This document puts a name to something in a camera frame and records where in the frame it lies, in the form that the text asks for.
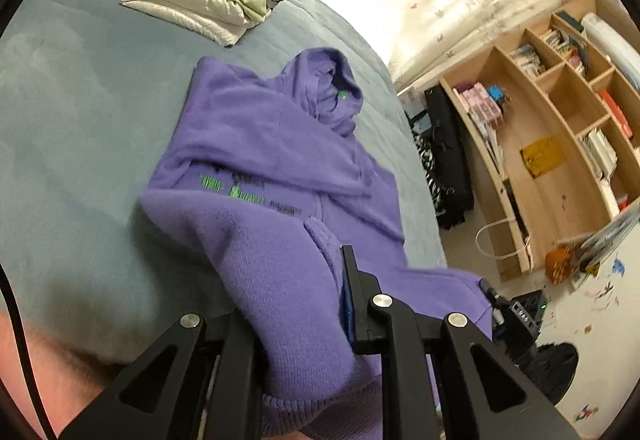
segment yellow sticky note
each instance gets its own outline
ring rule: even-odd
[[[520,155],[533,178],[550,172],[564,162],[564,153],[553,137],[546,137],[523,147]]]

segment metal screw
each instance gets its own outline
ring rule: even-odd
[[[197,314],[185,314],[180,318],[180,325],[184,328],[195,328],[200,324],[200,316]]]
[[[456,328],[464,328],[468,322],[466,315],[459,312],[453,312],[453,314],[449,316],[449,324]]]
[[[375,296],[373,296],[373,304],[375,306],[380,306],[382,308],[388,308],[391,306],[391,303],[393,303],[393,299],[391,298],[391,296],[386,295],[386,294],[377,294]]]

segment white cord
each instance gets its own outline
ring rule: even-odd
[[[502,255],[502,256],[490,255],[488,252],[482,250],[482,247],[480,247],[480,243],[478,243],[478,236],[480,236],[480,233],[482,231],[488,229],[489,227],[494,227],[499,224],[506,224],[508,222],[515,222],[515,221],[516,221],[515,218],[503,218],[502,220],[498,220],[497,222],[491,222],[490,224],[480,227],[480,230],[476,233],[476,247],[478,248],[478,251],[480,251],[480,254],[482,254],[487,258],[494,258],[494,260],[505,260],[506,258],[511,258],[512,256],[519,255],[522,251],[526,251],[527,247],[529,246],[530,236],[527,237],[527,239],[524,242],[524,245],[521,248],[519,248],[517,251],[513,251],[508,255]]]

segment wooden bookcase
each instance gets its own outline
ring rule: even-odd
[[[603,0],[574,0],[556,12],[560,10],[578,20],[586,13],[595,12],[640,48],[640,33],[631,20],[624,19]],[[586,45],[590,66],[584,76],[540,38],[551,27],[570,33]],[[509,58],[511,50],[526,43],[536,49],[546,67],[546,72],[535,79],[524,74]],[[607,202],[606,193],[580,145],[580,140],[593,128],[603,131],[618,155],[618,165],[610,183],[614,194],[628,193],[630,204],[640,203],[640,162],[634,150],[640,145],[640,94],[600,49],[555,14],[544,14],[504,34],[471,58],[447,70],[439,81],[466,129],[463,132],[466,159],[486,221],[510,220],[487,231],[497,256],[520,251],[516,256],[497,260],[504,281],[530,269],[544,267],[545,255],[556,243],[596,231],[618,213],[610,201]],[[497,130],[498,143],[504,151],[505,173],[502,175],[475,125],[452,92],[452,88],[463,81],[497,85],[510,97],[504,124]],[[634,131],[632,141],[626,138],[609,107],[598,96],[603,88],[625,113]],[[561,146],[564,162],[533,179],[524,166],[520,150],[550,136]],[[524,241],[505,189],[507,180],[530,232],[532,261],[522,250]]]

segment black bag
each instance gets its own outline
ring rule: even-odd
[[[474,208],[474,194],[460,140],[458,114],[440,85],[425,92],[431,128],[414,135],[424,177],[443,229],[465,221],[465,211]]]

